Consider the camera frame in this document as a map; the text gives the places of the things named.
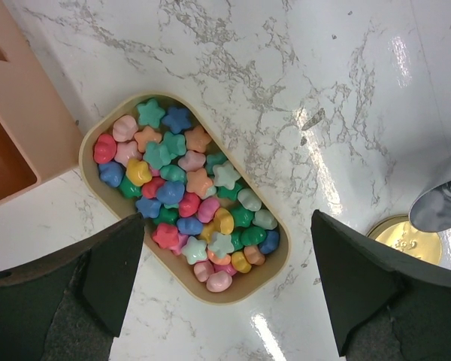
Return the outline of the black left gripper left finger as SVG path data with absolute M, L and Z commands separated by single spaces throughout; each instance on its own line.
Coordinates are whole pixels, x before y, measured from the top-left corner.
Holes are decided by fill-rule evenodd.
M 0 360 L 107 360 L 120 336 L 144 242 L 133 214 L 0 271 Z

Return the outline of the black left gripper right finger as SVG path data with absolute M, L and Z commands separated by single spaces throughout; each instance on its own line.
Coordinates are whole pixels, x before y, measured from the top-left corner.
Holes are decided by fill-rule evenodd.
M 348 360 L 451 360 L 451 270 L 319 210 L 311 233 L 337 351 Z

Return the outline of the silver metal scoop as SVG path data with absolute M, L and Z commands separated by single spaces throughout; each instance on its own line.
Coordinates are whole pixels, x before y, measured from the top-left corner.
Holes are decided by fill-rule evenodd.
M 451 156 L 434 171 L 409 210 L 409 221 L 422 232 L 451 228 Z

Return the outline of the beige tray of star candies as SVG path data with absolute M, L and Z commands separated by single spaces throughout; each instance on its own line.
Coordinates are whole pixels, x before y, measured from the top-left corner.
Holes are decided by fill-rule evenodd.
M 145 246 L 198 300 L 229 305 L 274 279 L 290 236 L 188 101 L 142 93 L 82 141 L 86 185 L 117 218 L 141 220 Z

